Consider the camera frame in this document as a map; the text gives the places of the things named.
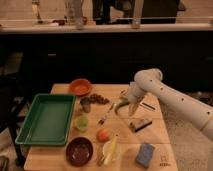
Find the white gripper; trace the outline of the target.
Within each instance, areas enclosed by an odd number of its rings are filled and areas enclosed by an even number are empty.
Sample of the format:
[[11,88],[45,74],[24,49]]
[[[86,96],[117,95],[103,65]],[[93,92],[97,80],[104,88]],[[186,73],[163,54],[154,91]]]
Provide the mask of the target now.
[[146,92],[142,90],[135,82],[131,82],[127,90],[127,99],[130,102],[128,115],[133,116],[137,109],[142,105],[140,102]]

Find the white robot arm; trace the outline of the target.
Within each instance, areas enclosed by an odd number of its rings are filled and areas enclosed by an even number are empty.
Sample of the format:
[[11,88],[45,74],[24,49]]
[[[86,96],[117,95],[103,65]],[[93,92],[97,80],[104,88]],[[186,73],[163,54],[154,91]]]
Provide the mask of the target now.
[[129,102],[137,104],[147,92],[152,93],[213,141],[213,107],[165,85],[162,79],[157,68],[138,71],[127,90]]

